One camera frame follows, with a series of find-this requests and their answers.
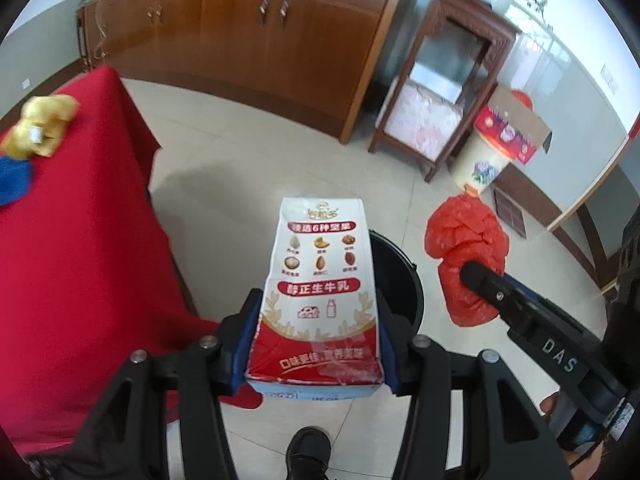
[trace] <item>red carton label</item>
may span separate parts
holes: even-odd
[[[529,162],[536,152],[535,145],[488,105],[482,107],[474,126],[497,150],[513,160],[517,158],[522,164]]]

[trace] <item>red box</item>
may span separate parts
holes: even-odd
[[[497,150],[522,164],[529,162],[550,133],[549,127],[502,85],[480,110],[474,126]]]

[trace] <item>cabinet door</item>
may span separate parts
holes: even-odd
[[[104,29],[106,23],[104,20],[100,20],[98,26],[97,20],[99,17],[99,15],[96,16],[96,2],[92,2],[84,8],[84,34],[86,37],[87,59],[91,68],[96,68],[104,62],[102,57],[104,43],[100,43],[100,40],[103,40],[100,28]]]
[[[269,0],[204,0],[201,74],[261,88],[271,12]]]
[[[274,0],[203,0],[200,73],[259,89]]]
[[[105,62],[118,71],[122,70],[127,65],[128,57],[124,0],[98,1],[96,12],[104,23]]]
[[[269,40],[271,91],[344,118],[378,27],[378,16],[354,7],[283,0]]]
[[[197,74],[202,0],[158,0],[158,56],[166,72]]]
[[[124,75],[145,78],[160,70],[156,41],[157,0],[124,0],[127,59]]]

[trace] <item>wooden cabinet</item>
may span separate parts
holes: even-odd
[[[199,72],[201,9],[202,0],[157,0],[155,28],[162,70]]]
[[[245,102],[347,142],[397,3],[100,0],[85,7],[82,33],[92,67]]]
[[[283,0],[266,63],[273,92],[343,118],[377,28],[377,16],[356,9]]]
[[[203,0],[200,70],[207,78],[264,89],[274,0]]]

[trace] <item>red tablecloth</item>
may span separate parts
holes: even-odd
[[[218,324],[187,313],[147,199],[159,145],[118,75],[80,103],[28,195],[0,207],[0,425],[21,454],[68,444],[130,352],[184,348]],[[255,407],[248,387],[232,403]]]

